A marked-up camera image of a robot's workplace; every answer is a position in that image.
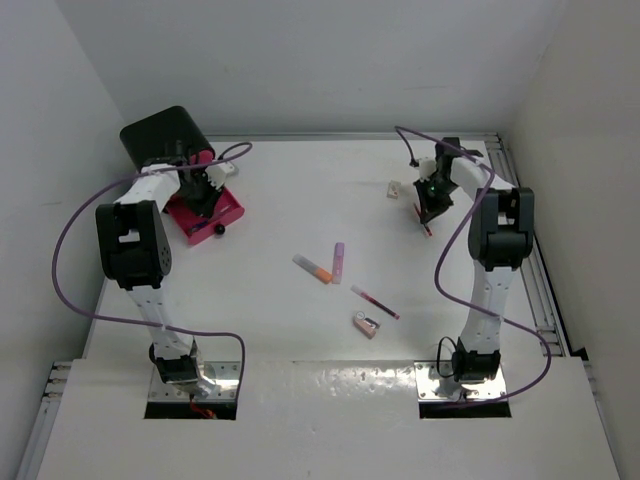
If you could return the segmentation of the pink drawer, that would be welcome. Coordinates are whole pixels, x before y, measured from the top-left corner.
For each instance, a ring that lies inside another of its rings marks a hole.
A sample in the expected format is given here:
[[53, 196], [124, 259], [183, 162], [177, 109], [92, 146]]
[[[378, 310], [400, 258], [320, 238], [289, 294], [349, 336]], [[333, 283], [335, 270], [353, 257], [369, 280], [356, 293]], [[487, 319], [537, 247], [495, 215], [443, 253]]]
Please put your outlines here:
[[[224, 214], [214, 215], [216, 210], [226, 205], [232, 205], [233, 209], [225, 212]], [[177, 196], [174, 196], [169, 201], [166, 206], [166, 211], [183, 233], [188, 246], [196, 246], [211, 237], [222, 236], [231, 224], [242, 218], [245, 214], [245, 208], [228, 188], [223, 190], [221, 197], [214, 207], [213, 215], [210, 218], [203, 219], [196, 217], [191, 213], [183, 200], [179, 199]], [[210, 224], [189, 235], [189, 228], [202, 221], [210, 221]]]

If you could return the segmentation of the clear red ink pen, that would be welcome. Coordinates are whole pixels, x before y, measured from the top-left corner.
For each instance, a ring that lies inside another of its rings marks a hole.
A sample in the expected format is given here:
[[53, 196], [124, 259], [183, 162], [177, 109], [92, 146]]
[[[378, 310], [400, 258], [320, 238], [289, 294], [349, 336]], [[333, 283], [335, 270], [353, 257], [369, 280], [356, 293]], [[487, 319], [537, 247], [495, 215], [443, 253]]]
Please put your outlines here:
[[379, 300], [377, 300], [376, 298], [374, 298], [373, 296], [371, 296], [369, 293], [365, 292], [364, 290], [362, 290], [358, 286], [352, 285], [350, 290], [352, 292], [354, 292], [356, 295], [358, 295], [360, 298], [366, 300], [367, 302], [369, 302], [370, 304], [374, 305], [378, 309], [382, 310], [383, 312], [385, 312], [387, 315], [391, 316], [392, 318], [394, 318], [396, 320], [398, 320], [400, 318], [400, 315], [398, 313], [396, 313], [394, 310], [392, 310], [391, 308], [389, 308], [386, 305], [384, 305], [383, 303], [381, 303]]

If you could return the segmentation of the blue capped pen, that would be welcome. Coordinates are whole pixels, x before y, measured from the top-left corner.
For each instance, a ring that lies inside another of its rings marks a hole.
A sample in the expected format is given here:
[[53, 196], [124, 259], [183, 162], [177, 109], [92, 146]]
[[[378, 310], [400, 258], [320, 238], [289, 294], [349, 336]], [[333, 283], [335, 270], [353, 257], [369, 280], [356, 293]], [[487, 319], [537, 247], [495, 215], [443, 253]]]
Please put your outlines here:
[[202, 222], [196, 223], [196, 224], [192, 225], [189, 228], [188, 234], [191, 235], [191, 234], [193, 234], [193, 233], [205, 228], [209, 224], [210, 224], [210, 221], [202, 221]]

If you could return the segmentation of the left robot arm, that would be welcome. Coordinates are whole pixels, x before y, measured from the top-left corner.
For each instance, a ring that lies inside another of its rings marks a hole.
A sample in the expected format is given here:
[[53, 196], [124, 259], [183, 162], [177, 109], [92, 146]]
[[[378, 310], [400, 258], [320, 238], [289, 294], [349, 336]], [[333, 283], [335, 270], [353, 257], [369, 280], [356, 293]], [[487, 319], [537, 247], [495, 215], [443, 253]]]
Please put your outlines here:
[[161, 381], [199, 399], [211, 393], [214, 382], [204, 375], [195, 338], [170, 329], [173, 321], [162, 282], [171, 271], [172, 255], [160, 211], [191, 184], [170, 166], [198, 165], [214, 158], [213, 152], [203, 150], [152, 159], [125, 194], [95, 212], [104, 273], [128, 293], [148, 324], [149, 358]]

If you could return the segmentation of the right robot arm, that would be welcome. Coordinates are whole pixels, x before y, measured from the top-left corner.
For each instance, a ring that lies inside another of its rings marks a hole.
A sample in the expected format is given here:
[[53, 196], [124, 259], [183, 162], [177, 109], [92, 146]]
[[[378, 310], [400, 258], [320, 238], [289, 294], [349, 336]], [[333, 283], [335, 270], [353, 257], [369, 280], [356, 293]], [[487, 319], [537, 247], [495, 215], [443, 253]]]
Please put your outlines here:
[[419, 179], [414, 187], [423, 226], [453, 206], [460, 189], [472, 201], [467, 245], [474, 264], [469, 308], [452, 354], [450, 373], [458, 384], [493, 380], [501, 362], [500, 329], [508, 291], [516, 272], [533, 249], [535, 195], [497, 176], [475, 150], [466, 150], [457, 137], [445, 137], [435, 146], [433, 159], [414, 160]]

